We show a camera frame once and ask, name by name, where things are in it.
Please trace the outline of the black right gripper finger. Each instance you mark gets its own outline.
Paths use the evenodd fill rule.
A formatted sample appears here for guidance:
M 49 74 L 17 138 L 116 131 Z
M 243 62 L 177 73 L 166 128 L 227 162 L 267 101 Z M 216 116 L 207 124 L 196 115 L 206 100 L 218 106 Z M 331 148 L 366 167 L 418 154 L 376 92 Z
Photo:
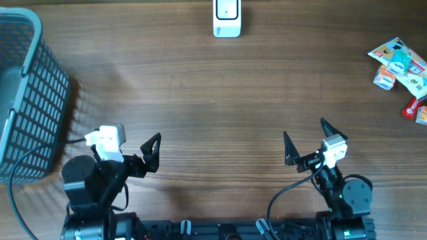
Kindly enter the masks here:
M 344 140 L 348 140 L 348 137 L 345 134 L 333 127 L 323 117 L 320 119 L 320 123 L 326 137 L 331 137 L 333 135 L 339 134 Z
M 283 132 L 283 136 L 285 145 L 284 163 L 286 165 L 295 165 L 300 159 L 300 154 L 286 131 Z

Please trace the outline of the small orange box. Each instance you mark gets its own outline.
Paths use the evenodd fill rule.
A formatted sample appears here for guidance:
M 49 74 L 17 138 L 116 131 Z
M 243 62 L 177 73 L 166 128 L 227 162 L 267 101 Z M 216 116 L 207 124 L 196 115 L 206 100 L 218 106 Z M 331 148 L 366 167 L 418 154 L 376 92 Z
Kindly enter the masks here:
M 427 106 L 421 106 L 418 108 L 415 122 L 427 125 Z
M 391 90 L 396 82 L 395 75 L 386 69 L 385 65 L 381 65 L 373 80 L 373 83 L 384 90 Z

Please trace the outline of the red chocolate wafer bar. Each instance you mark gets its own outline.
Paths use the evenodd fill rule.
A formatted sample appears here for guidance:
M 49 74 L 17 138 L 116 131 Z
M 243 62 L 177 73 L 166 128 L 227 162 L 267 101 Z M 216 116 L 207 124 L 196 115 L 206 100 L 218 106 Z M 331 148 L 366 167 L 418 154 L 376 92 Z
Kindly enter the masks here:
M 402 110 L 402 116 L 407 119 L 413 119 L 423 101 L 424 98 L 417 99 L 416 97 L 413 97 L 409 104 Z

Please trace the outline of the small teal box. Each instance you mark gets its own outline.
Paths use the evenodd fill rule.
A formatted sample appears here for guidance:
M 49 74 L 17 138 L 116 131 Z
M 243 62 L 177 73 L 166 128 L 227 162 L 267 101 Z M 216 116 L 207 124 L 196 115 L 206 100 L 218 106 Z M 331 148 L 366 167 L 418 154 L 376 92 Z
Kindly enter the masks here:
M 406 50 L 396 50 L 386 69 L 396 76 L 404 76 L 411 62 L 411 54 Z

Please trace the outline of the blue yellow snack bag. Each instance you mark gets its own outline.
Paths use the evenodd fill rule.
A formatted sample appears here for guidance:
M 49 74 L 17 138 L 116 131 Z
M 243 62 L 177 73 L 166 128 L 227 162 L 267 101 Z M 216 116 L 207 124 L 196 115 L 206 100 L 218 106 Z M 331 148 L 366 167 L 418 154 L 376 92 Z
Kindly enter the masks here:
M 426 96 L 426 62 L 398 37 L 366 53 L 379 61 L 417 99 Z

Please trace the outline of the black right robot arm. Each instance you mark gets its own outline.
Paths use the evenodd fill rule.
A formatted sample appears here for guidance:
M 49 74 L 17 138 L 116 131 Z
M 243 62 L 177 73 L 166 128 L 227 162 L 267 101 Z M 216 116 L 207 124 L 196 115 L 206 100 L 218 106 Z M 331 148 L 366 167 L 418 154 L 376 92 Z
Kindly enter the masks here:
M 290 136 L 284 132 L 285 164 L 297 171 L 311 171 L 310 181 L 324 198 L 327 211 L 309 219 L 285 219 L 281 239 L 375 240 L 371 213 L 373 184 L 368 178 L 343 176 L 338 168 L 348 150 L 348 137 L 324 118 L 320 119 L 325 138 L 313 153 L 301 156 Z

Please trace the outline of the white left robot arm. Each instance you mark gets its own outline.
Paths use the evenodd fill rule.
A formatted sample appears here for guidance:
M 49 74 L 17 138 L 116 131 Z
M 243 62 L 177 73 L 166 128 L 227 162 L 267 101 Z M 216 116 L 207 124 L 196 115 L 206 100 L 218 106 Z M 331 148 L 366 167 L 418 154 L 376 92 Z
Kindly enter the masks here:
M 151 239 L 136 213 L 126 213 L 113 202 L 121 191 L 129 197 L 128 177 L 144 178 L 159 168 L 161 134 L 141 145 L 142 157 L 123 155 L 122 162 L 102 160 L 96 145 L 93 156 L 80 155 L 63 166 L 64 191 L 69 199 L 62 239 Z

